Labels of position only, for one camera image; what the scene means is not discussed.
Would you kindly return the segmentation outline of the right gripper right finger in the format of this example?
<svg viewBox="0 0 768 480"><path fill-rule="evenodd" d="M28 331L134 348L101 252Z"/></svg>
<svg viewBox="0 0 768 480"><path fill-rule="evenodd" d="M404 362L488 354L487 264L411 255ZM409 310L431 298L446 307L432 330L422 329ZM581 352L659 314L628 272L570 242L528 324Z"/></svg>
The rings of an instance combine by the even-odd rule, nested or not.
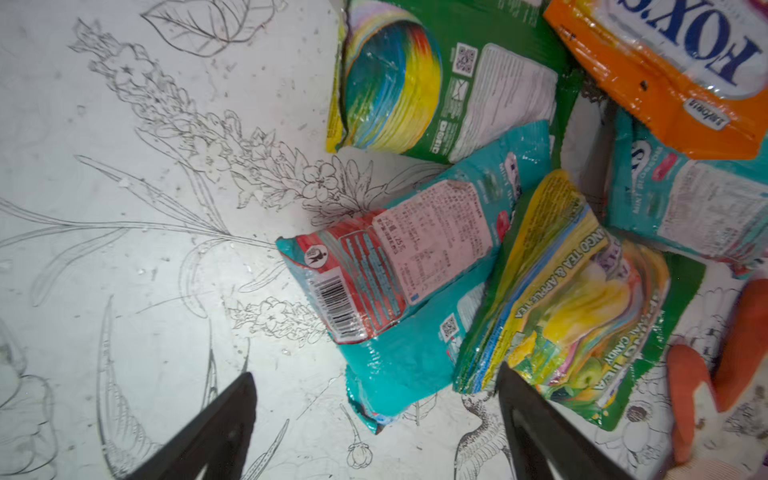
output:
<svg viewBox="0 0 768 480"><path fill-rule="evenodd" d="M629 479L517 372L503 364L496 391L518 479Z"/></svg>

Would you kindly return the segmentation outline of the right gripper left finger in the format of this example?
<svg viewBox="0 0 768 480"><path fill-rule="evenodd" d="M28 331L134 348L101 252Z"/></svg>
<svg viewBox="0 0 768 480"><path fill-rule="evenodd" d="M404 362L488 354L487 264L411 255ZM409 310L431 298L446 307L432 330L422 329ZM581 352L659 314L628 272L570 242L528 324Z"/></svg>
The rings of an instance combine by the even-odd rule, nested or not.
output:
<svg viewBox="0 0 768 480"><path fill-rule="evenodd" d="M131 479L238 479L256 421L257 390L241 374Z"/></svg>

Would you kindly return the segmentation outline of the green Fox's spring tea bag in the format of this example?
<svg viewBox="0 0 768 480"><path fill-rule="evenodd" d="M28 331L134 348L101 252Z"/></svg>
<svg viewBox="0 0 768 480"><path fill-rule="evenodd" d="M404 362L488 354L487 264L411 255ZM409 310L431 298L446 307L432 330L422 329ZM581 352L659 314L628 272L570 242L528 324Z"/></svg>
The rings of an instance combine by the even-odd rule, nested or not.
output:
<svg viewBox="0 0 768 480"><path fill-rule="evenodd" d="M490 392L508 367L545 399L611 431L705 273L691 258L609 231L555 170L517 205L452 387Z"/></svg>

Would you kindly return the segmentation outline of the teal candy bag with red label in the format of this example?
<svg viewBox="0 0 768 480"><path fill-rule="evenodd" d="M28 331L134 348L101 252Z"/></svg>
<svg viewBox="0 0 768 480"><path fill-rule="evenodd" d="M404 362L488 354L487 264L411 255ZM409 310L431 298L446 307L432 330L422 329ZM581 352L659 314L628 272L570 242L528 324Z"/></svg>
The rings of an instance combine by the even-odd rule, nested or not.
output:
<svg viewBox="0 0 768 480"><path fill-rule="evenodd" d="M518 203L551 169L549 126L536 121L384 208L277 241L369 430L451 383Z"/></svg>

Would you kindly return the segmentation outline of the teal mint candy bag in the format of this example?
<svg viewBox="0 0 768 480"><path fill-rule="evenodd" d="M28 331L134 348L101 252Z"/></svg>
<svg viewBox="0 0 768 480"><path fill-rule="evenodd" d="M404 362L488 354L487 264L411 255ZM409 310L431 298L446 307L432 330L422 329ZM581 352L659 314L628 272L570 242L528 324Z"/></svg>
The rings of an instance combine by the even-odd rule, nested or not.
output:
<svg viewBox="0 0 768 480"><path fill-rule="evenodd" d="M743 276L767 263L767 151L753 160L691 160L619 110L609 226Z"/></svg>

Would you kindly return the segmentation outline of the green rainbow candy bag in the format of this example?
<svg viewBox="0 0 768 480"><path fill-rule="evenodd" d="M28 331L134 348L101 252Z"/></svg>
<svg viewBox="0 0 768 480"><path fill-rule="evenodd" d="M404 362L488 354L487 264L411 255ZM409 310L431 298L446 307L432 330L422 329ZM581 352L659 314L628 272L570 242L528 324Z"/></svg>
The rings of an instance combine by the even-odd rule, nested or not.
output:
<svg viewBox="0 0 768 480"><path fill-rule="evenodd" d="M543 1L339 1L326 148L442 164L544 122L559 153L585 81Z"/></svg>

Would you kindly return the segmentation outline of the orange Fox's fruits candy bag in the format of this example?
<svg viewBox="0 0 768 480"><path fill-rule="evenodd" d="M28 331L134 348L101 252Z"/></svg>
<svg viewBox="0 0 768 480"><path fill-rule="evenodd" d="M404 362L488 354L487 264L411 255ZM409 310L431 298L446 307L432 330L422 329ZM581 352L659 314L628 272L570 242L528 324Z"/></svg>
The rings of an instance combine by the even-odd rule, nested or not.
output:
<svg viewBox="0 0 768 480"><path fill-rule="evenodd" d="M764 1L552 1L576 60L663 144L694 160L752 160L767 134Z"/></svg>

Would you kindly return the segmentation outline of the orange and white garden glove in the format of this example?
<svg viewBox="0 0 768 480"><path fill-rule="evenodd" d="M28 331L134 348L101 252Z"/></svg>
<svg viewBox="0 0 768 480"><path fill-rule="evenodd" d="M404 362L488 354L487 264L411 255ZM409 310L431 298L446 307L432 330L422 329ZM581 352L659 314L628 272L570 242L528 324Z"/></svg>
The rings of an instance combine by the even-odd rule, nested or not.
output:
<svg viewBox="0 0 768 480"><path fill-rule="evenodd" d="M749 281L711 373L686 345L667 355L674 465L666 479L749 479L767 457L767 280Z"/></svg>

